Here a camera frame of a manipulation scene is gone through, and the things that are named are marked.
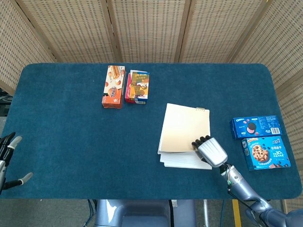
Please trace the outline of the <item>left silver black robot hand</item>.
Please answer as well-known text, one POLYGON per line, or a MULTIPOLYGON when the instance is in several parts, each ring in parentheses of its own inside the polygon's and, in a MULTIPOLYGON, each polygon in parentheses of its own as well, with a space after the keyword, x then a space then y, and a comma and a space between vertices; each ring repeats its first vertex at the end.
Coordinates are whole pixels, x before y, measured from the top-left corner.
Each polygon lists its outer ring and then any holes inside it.
POLYGON ((7 182, 6 172, 13 156, 14 150, 21 142, 22 136, 15 137, 15 132, 0 138, 0 195, 2 191, 24 185, 33 175, 33 172, 29 172, 24 177, 14 181, 7 182))

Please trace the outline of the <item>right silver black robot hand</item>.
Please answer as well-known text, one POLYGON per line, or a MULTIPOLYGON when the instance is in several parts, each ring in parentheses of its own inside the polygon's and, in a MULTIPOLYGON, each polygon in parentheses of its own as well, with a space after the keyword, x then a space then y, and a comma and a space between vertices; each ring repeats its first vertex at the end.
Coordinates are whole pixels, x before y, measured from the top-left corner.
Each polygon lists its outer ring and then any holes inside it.
POLYGON ((209 135, 196 139, 191 145, 200 160, 211 167, 220 167, 228 160, 228 155, 222 146, 209 135))

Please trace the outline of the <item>beige paper folder stack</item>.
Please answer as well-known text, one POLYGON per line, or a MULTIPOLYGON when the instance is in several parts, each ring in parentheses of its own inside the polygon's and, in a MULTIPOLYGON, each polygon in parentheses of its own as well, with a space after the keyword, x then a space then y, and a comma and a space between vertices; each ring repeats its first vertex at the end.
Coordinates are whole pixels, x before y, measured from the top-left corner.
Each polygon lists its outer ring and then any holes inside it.
POLYGON ((165 167, 211 170, 192 147, 206 135, 210 135, 209 110, 168 103, 158 147, 160 162, 165 167))

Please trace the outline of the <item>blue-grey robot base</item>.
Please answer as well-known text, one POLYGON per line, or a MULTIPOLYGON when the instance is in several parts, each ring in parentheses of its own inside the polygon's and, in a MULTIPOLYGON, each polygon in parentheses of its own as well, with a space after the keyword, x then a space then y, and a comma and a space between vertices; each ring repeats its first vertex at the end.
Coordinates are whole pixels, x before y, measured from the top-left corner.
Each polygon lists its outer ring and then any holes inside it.
POLYGON ((94 227, 196 227, 193 200, 98 200, 94 227))

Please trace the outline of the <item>dark blue carpeted table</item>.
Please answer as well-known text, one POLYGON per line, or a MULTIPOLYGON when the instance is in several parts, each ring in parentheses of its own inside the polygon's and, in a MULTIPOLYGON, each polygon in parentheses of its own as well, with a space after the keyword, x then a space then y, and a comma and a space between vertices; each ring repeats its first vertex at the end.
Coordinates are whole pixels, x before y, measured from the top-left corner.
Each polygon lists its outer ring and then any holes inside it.
POLYGON ((22 136, 7 170, 14 180, 33 172, 3 198, 224 199, 218 169, 165 167, 157 154, 166 105, 210 111, 211 136, 228 160, 266 199, 290 199, 302 185, 287 133, 289 168, 249 171, 234 117, 281 116, 273 81, 262 64, 128 63, 150 74, 145 105, 101 103, 107 64, 36 63, 19 78, 3 134, 22 136))

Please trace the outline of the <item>blue Oreo cookie box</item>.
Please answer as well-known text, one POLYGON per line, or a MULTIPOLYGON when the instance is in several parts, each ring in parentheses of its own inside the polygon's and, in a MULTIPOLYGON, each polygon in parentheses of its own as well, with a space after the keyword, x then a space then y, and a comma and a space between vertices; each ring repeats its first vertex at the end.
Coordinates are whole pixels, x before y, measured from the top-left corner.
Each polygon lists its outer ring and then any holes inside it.
POLYGON ((234 140, 282 135, 276 115, 232 118, 230 127, 234 140))

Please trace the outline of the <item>blue chocolate chip cookie box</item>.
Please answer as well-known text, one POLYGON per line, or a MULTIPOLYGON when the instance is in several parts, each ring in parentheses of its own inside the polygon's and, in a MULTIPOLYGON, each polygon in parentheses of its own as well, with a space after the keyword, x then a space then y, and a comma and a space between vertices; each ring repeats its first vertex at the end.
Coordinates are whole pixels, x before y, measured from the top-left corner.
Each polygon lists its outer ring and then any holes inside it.
POLYGON ((281 136, 245 138, 241 144, 250 171, 291 167, 281 136))

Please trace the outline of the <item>white metal pole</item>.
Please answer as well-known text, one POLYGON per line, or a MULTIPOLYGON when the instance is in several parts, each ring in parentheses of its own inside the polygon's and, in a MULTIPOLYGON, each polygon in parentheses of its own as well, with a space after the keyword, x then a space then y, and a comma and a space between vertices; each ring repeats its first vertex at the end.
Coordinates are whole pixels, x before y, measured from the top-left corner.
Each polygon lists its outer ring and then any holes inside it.
POLYGON ((209 227, 208 203, 207 203, 207 200, 203 200, 203 214, 204 214, 204 227, 209 227))

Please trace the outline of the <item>yellow floor tape strip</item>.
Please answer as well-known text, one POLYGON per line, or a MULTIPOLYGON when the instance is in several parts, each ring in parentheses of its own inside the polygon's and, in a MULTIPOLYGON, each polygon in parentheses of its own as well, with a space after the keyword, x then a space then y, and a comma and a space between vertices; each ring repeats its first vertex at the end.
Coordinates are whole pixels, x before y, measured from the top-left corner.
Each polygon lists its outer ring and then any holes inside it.
POLYGON ((236 199, 232 200, 232 208, 233 208, 235 227, 242 227, 242 225, 241 225, 240 208, 239 208, 239 202, 238 202, 238 200, 236 200, 236 199))

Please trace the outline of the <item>woven bamboo screen panel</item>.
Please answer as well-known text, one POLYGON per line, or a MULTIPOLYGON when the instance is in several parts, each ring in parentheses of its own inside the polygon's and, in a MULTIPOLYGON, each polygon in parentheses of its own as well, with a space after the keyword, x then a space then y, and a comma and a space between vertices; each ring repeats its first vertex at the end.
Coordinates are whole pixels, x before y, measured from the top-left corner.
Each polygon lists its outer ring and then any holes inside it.
POLYGON ((18 0, 0 0, 0 88, 15 94, 23 68, 57 62, 18 0))
MULTIPOLYGON (((303 81, 295 83, 279 104, 303 187, 303 81)), ((286 212, 303 209, 303 189, 299 196, 284 200, 283 206, 286 212)))
POLYGON ((112 0, 15 0, 58 62, 122 62, 112 0))
POLYGON ((191 0, 179 62, 227 62, 267 0, 191 0))
POLYGON ((176 62, 191 0, 107 0, 124 62, 176 62))
POLYGON ((303 0, 273 0, 236 63, 267 66, 276 88, 303 69, 303 0))

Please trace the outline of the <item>orange wafer roll box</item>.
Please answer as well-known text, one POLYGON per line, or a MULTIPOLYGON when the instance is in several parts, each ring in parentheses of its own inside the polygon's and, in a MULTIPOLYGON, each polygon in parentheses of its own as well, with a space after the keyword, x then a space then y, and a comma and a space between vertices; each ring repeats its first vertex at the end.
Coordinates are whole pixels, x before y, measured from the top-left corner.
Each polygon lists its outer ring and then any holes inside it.
POLYGON ((125 66, 109 65, 102 96, 104 108, 122 108, 124 83, 125 66))

